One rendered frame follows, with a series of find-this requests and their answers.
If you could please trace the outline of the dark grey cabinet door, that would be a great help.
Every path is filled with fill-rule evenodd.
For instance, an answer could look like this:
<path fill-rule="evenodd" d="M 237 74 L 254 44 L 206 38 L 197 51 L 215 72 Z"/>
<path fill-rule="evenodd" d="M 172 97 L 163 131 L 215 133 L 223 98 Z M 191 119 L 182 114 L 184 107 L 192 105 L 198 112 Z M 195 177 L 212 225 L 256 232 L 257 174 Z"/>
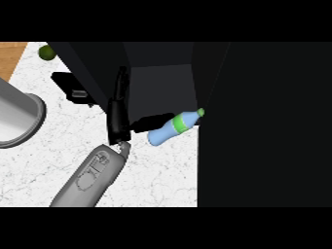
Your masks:
<path fill-rule="evenodd" d="M 332 43 L 235 43 L 200 127 L 198 201 L 332 206 Z"/>

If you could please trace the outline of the small black object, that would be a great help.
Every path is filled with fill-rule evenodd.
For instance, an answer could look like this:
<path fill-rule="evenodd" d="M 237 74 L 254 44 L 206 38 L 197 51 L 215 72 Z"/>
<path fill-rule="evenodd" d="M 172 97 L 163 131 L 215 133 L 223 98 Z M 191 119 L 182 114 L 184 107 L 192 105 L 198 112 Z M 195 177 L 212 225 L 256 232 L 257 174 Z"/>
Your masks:
<path fill-rule="evenodd" d="M 89 107 L 97 104 L 71 72 L 54 72 L 51 79 L 74 104 L 86 104 Z"/>

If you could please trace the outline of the blue water bottle green label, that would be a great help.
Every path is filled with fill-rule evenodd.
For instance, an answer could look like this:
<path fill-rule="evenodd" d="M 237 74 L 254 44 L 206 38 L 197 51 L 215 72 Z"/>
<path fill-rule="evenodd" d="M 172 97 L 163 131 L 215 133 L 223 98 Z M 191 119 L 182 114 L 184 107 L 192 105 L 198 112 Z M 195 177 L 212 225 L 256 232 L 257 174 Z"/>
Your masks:
<path fill-rule="evenodd" d="M 170 138 L 185 133 L 204 116 L 204 109 L 181 113 L 159 129 L 148 132 L 148 142 L 160 146 Z"/>

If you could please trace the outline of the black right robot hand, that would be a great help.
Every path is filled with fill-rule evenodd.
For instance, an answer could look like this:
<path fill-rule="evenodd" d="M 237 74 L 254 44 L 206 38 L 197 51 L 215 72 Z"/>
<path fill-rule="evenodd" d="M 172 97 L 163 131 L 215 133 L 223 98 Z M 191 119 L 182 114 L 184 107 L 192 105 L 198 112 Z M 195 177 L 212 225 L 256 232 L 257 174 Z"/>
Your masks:
<path fill-rule="evenodd" d="M 114 95 L 108 100 L 107 107 L 107 129 L 108 142 L 111 145 L 132 140 L 132 132 L 141 133 L 164 126 L 166 122 L 175 118 L 173 113 L 142 117 L 130 123 L 129 108 L 126 104 L 126 94 L 130 85 L 130 75 L 128 67 L 122 66 L 116 79 Z"/>

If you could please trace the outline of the dark open cabinet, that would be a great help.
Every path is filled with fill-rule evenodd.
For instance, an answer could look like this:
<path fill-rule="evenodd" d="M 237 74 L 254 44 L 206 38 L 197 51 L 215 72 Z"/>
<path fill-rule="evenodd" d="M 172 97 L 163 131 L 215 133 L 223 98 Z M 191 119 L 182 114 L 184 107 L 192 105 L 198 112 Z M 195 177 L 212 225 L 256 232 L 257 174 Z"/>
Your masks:
<path fill-rule="evenodd" d="M 114 95 L 120 67 L 128 67 L 132 122 L 207 106 L 226 42 L 52 42 L 49 46 L 101 108 Z"/>

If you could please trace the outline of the green lime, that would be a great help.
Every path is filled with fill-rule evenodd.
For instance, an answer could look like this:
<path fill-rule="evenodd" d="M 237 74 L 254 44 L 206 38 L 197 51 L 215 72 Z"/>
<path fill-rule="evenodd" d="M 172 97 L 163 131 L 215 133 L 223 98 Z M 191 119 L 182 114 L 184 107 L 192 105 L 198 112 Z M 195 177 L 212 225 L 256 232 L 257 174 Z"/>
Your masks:
<path fill-rule="evenodd" d="M 57 56 L 57 53 L 49 45 L 45 45 L 39 48 L 38 54 L 43 60 L 52 60 Z"/>

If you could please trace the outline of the grey cylindrical appliance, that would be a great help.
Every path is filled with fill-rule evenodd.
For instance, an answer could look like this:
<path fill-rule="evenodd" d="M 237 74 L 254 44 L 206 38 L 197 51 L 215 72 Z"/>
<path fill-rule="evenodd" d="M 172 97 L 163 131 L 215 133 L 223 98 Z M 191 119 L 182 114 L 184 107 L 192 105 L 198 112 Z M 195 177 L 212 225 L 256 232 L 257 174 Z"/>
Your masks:
<path fill-rule="evenodd" d="M 0 78 L 0 149 L 20 146 L 36 135 L 46 118 L 46 104 Z"/>

